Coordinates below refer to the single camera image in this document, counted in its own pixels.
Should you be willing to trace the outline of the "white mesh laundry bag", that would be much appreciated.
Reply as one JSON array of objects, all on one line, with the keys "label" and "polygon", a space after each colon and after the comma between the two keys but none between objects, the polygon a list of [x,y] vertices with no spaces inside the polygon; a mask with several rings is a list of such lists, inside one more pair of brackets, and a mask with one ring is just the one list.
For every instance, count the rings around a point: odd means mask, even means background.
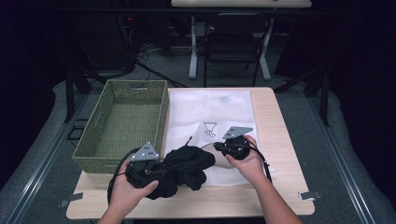
[{"label": "white mesh laundry bag", "polygon": [[248,182],[237,168],[213,148],[223,142],[232,127],[246,127],[248,135],[258,137],[251,103],[251,91],[172,90],[164,140],[165,154],[183,145],[196,146],[213,153],[216,163],[205,169],[208,186],[237,186]]}]

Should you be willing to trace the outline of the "white-legged desk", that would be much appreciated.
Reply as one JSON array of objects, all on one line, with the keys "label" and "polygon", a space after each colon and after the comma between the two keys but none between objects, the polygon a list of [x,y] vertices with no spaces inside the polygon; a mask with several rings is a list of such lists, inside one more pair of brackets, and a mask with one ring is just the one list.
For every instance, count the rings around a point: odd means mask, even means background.
[{"label": "white-legged desk", "polygon": [[[312,6],[311,0],[172,0],[172,7],[253,7],[253,8],[310,8]],[[268,47],[269,39],[273,27],[273,19],[269,34],[264,40],[264,49],[260,58],[260,67],[262,70],[262,77],[264,80],[270,80],[271,75],[268,69],[267,61],[265,59],[265,52]],[[190,79],[197,78],[197,41],[196,41],[196,20],[191,16],[191,62],[190,62]]]}]

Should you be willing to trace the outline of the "black chair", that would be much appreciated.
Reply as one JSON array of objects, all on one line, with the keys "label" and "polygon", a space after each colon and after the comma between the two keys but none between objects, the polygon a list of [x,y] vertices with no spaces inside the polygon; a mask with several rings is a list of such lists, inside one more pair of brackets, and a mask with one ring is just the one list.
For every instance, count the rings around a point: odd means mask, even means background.
[{"label": "black chair", "polygon": [[251,86],[258,75],[265,37],[271,20],[260,13],[220,13],[205,22],[204,86],[207,63],[255,64]]}]

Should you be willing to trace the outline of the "green woven basket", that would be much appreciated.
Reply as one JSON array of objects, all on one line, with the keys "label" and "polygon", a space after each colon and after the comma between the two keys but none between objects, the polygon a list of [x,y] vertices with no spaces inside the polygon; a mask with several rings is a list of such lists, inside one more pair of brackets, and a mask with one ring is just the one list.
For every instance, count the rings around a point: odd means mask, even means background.
[{"label": "green woven basket", "polygon": [[109,80],[73,161],[87,174],[112,174],[128,152],[146,143],[162,152],[168,106],[163,80]]}]

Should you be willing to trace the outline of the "person's left hand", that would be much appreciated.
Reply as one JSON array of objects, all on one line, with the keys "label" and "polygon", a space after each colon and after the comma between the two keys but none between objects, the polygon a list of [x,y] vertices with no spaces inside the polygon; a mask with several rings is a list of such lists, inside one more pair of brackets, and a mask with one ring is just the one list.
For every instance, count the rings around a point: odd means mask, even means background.
[{"label": "person's left hand", "polygon": [[142,189],[137,189],[127,181],[125,175],[130,160],[127,159],[121,166],[119,174],[114,180],[112,195],[108,209],[113,214],[126,217],[131,213],[138,203],[150,195],[159,185],[158,180],[154,180]]}]

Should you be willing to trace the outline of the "person's right hand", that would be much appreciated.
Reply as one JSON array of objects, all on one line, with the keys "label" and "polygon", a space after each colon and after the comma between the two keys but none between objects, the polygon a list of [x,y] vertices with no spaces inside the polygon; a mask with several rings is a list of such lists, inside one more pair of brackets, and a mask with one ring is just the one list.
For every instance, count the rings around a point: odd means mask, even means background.
[{"label": "person's right hand", "polygon": [[250,150],[246,158],[239,161],[231,155],[226,155],[227,161],[236,167],[241,175],[254,187],[263,183],[269,183],[264,173],[261,156],[254,150]]}]

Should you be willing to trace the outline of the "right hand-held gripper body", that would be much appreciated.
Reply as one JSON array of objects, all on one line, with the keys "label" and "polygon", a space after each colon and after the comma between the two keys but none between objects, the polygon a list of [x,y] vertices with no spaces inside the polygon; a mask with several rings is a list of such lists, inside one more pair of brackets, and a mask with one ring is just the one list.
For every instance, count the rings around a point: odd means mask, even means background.
[{"label": "right hand-held gripper body", "polygon": [[245,134],[251,131],[252,128],[249,127],[232,126],[223,136],[227,153],[222,154],[230,155],[239,161],[242,161],[244,158],[246,158],[249,154],[250,146]]}]

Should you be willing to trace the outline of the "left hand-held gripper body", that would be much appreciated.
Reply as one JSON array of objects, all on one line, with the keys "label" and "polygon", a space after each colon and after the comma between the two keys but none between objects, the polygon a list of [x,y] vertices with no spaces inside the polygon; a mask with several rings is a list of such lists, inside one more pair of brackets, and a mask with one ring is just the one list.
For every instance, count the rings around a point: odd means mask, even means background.
[{"label": "left hand-held gripper body", "polygon": [[135,188],[143,188],[154,180],[151,169],[159,162],[160,155],[150,142],[147,142],[131,156],[126,176]]}]

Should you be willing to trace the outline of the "aluminium floor rail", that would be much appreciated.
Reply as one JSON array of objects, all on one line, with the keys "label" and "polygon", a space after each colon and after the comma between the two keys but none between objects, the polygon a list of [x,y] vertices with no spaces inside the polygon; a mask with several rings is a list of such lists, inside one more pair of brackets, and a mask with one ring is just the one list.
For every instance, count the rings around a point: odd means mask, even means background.
[{"label": "aluminium floor rail", "polygon": [[89,100],[82,94],[75,102],[75,112],[64,121],[66,100],[58,97],[49,119],[20,165],[0,190],[0,224],[21,224],[53,163],[62,151],[61,144],[71,132],[79,113]]},{"label": "aluminium floor rail", "polygon": [[307,98],[307,102],[314,113],[316,121],[322,130],[327,142],[330,146],[330,154],[334,162],[335,168],[340,175],[342,182],[346,188],[346,192],[350,201],[352,202],[356,213],[361,221],[361,224],[376,224],[375,219],[364,200],[361,190],[353,177],[349,166],[340,150],[340,147],[332,133],[332,128],[325,124],[319,113],[319,104],[316,98]]}]

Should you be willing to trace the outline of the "dark equipment rack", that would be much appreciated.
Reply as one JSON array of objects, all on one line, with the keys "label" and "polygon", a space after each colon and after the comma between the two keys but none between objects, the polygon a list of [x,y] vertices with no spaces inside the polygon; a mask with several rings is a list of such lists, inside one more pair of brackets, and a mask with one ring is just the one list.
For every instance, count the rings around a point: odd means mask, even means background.
[{"label": "dark equipment rack", "polygon": [[134,68],[119,20],[112,14],[74,14],[72,20],[91,66],[97,70]]}]

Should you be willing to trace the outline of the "black metal stand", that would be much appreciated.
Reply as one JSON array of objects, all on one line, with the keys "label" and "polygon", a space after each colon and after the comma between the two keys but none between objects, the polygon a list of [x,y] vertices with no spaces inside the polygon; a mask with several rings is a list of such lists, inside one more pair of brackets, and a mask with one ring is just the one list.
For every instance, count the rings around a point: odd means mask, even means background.
[{"label": "black metal stand", "polygon": [[66,117],[64,122],[67,123],[75,113],[75,91],[82,94],[89,94],[92,90],[92,86],[88,79],[93,78],[102,84],[106,84],[106,78],[99,74],[81,66],[74,66],[68,70],[65,75],[65,89],[66,89]]},{"label": "black metal stand", "polygon": [[274,89],[275,93],[281,93],[297,85],[301,81],[308,78],[308,82],[304,88],[304,95],[306,97],[316,97],[319,95],[319,117],[322,122],[328,126],[328,102],[329,102],[329,74],[323,67],[314,68],[297,78],[287,81],[283,85]]}]

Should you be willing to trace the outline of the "black metal floor frame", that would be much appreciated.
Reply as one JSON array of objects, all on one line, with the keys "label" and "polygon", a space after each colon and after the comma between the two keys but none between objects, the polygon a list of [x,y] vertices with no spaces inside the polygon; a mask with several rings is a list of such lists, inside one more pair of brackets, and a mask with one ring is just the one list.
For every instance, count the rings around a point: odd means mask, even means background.
[{"label": "black metal floor frame", "polygon": [[68,133],[67,140],[79,140],[82,136],[83,131],[88,123],[87,119],[77,119],[73,125],[71,131]]}]

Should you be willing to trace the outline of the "grey metal table bracket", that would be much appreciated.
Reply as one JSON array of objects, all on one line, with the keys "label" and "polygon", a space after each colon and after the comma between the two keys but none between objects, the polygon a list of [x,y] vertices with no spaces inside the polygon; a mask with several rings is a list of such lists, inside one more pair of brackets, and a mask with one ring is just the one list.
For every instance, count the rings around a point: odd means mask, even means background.
[{"label": "grey metal table bracket", "polygon": [[307,192],[299,192],[298,196],[302,200],[314,201],[316,199],[321,198],[321,194],[319,191],[307,191]]},{"label": "grey metal table bracket", "polygon": [[59,207],[60,208],[64,208],[67,205],[69,205],[71,202],[77,201],[77,200],[81,200],[82,198],[83,198],[83,193],[82,192],[73,194],[67,200],[60,201]]}]

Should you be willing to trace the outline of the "black garment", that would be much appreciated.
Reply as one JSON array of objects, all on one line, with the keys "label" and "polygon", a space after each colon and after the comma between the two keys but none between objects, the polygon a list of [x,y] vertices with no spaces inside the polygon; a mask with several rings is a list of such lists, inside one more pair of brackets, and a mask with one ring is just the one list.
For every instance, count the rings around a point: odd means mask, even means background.
[{"label": "black garment", "polygon": [[178,187],[182,185],[192,190],[199,190],[206,182],[205,169],[213,166],[215,162],[216,159],[212,153],[199,147],[184,145],[178,149],[172,149],[151,169],[151,171],[164,169],[167,173],[154,175],[154,180],[158,180],[159,185],[148,195],[148,198],[156,200],[173,197]]}]

